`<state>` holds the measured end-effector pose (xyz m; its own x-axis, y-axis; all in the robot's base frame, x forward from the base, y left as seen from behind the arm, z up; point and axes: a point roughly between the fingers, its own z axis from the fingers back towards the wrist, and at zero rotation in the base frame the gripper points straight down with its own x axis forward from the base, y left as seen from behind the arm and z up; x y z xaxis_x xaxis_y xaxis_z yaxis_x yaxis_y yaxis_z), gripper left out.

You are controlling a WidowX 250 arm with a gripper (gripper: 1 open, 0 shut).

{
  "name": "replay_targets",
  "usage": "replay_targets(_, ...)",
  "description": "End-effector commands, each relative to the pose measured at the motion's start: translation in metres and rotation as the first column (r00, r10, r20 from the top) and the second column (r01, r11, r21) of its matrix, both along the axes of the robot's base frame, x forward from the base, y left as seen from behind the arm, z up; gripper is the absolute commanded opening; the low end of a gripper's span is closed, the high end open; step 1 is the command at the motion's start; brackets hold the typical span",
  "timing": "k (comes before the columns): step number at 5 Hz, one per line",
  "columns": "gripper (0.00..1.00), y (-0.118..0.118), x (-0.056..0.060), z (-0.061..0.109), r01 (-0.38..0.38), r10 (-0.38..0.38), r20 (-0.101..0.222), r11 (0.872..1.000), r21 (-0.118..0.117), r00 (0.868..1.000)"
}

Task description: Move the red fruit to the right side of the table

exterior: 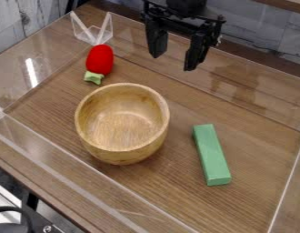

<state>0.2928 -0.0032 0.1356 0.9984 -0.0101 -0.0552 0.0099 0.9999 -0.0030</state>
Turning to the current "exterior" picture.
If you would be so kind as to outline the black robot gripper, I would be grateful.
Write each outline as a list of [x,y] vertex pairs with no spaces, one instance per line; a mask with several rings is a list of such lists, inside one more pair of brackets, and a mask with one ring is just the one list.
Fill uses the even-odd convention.
[[220,44],[225,17],[208,8],[208,0],[142,0],[142,20],[153,58],[168,50],[169,31],[192,35],[184,70],[193,71]]

